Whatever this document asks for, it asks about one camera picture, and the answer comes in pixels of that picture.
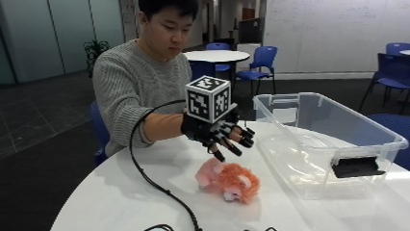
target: potted plant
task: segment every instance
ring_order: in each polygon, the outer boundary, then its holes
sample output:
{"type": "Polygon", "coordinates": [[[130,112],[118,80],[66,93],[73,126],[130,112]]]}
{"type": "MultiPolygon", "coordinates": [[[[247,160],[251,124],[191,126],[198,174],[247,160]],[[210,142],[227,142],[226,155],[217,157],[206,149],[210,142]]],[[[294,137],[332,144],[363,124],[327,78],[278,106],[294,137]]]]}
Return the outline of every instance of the potted plant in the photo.
{"type": "Polygon", "coordinates": [[[85,47],[85,52],[86,52],[88,77],[92,78],[92,70],[93,70],[94,62],[98,56],[111,47],[107,41],[98,41],[97,39],[90,42],[85,42],[84,47],[85,47]]]}

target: white cube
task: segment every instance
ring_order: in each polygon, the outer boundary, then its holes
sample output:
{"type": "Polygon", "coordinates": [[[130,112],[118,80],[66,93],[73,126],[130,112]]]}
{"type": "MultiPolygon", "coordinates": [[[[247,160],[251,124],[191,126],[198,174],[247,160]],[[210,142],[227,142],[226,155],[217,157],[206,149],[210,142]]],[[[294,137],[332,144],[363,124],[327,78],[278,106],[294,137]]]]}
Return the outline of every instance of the white cube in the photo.
{"type": "Polygon", "coordinates": [[[230,82],[202,76],[186,84],[187,115],[214,123],[229,112],[230,82]]]}

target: glass wall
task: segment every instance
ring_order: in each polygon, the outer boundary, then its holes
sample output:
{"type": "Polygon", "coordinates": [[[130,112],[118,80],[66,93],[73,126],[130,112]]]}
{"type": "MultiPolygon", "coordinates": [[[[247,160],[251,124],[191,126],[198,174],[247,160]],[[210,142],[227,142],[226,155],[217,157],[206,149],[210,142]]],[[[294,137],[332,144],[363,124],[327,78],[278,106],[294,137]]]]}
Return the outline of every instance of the glass wall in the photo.
{"type": "Polygon", "coordinates": [[[0,84],[85,70],[85,42],[123,43],[119,0],[0,0],[0,28],[0,84]]]}
{"type": "Polygon", "coordinates": [[[0,84],[9,85],[14,84],[14,76],[12,72],[10,63],[6,57],[4,40],[0,35],[0,84]]]}
{"type": "Polygon", "coordinates": [[[24,83],[64,73],[46,0],[2,0],[1,29],[17,80],[24,83]]]}
{"type": "Polygon", "coordinates": [[[111,47],[123,43],[123,31],[118,0],[89,0],[94,33],[111,47]]]}
{"type": "Polygon", "coordinates": [[[65,72],[86,69],[84,43],[94,40],[85,0],[49,0],[50,15],[65,72]]]}

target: plush toy ear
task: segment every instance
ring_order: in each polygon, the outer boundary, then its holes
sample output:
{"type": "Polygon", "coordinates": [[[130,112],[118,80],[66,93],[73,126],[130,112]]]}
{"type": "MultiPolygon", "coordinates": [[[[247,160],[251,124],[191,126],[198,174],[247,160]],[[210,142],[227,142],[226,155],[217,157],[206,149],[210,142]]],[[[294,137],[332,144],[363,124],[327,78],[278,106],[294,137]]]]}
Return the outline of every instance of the plush toy ear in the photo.
{"type": "Polygon", "coordinates": [[[253,185],[253,183],[249,180],[249,178],[245,175],[238,175],[238,179],[243,183],[245,188],[249,189],[251,187],[251,185],[253,185]]]}

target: striped sweater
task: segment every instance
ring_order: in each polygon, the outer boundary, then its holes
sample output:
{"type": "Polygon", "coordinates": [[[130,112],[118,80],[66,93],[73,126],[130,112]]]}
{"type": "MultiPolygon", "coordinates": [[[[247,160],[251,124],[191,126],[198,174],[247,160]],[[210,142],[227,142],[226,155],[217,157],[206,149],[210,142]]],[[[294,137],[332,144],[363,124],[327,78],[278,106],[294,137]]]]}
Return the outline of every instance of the striped sweater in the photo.
{"type": "MultiPolygon", "coordinates": [[[[98,57],[93,68],[93,90],[104,123],[110,133],[105,153],[111,156],[127,146],[130,130],[153,107],[185,98],[185,84],[190,79],[187,59],[179,54],[166,63],[153,60],[134,40],[111,48],[98,57]]],[[[181,113],[183,104],[170,105],[155,113],[181,113]]],[[[133,146],[151,143],[142,125],[135,130],[133,146]]]]}

